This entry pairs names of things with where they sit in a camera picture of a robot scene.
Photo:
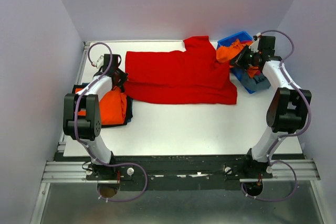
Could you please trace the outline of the red t shirt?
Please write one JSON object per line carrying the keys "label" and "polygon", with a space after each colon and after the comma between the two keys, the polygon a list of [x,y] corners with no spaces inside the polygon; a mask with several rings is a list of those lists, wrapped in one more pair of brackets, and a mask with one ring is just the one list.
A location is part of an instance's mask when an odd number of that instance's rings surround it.
{"label": "red t shirt", "polygon": [[217,62],[209,37],[193,36],[183,44],[184,51],[128,51],[126,94],[154,104],[235,105],[237,88],[230,81],[229,64]]}

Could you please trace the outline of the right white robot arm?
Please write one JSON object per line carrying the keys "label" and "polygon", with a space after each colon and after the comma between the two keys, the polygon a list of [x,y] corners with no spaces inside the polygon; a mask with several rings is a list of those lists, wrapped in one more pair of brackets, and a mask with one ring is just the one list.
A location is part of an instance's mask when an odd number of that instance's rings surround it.
{"label": "right white robot arm", "polygon": [[274,36],[258,33],[253,43],[230,61],[232,66],[243,70],[257,67],[275,90],[266,113],[267,127],[241,165],[242,173],[249,178],[270,166],[272,155],[284,139],[301,135],[311,122],[312,94],[300,88],[289,75],[284,58],[275,55],[275,43]]}

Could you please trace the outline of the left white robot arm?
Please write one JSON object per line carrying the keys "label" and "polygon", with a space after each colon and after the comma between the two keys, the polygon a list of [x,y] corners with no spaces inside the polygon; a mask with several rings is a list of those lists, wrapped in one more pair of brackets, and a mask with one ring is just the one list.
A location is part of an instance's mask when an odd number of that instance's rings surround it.
{"label": "left white robot arm", "polygon": [[84,147],[91,159],[89,170],[104,179],[112,179],[119,172],[101,130],[127,125],[133,117],[132,99],[123,87],[128,75],[119,68],[120,63],[120,55],[103,55],[92,81],[74,87],[64,98],[64,134]]}

